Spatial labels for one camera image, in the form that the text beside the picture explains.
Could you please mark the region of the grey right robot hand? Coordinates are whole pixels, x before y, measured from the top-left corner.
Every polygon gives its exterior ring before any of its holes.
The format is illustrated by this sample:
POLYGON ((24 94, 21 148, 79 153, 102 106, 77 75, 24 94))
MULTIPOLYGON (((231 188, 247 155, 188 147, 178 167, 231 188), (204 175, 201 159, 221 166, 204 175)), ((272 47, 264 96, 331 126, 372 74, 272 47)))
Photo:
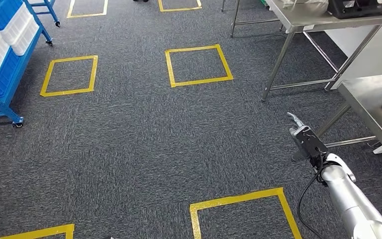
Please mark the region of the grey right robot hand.
POLYGON ((292 140, 296 144, 298 151, 292 155, 292 161, 305 161, 308 160, 308 154, 302 149, 300 141, 296 138, 295 134, 301 127, 305 127, 305 124, 294 114, 287 112, 288 117, 292 119, 293 125, 289 129, 292 140))

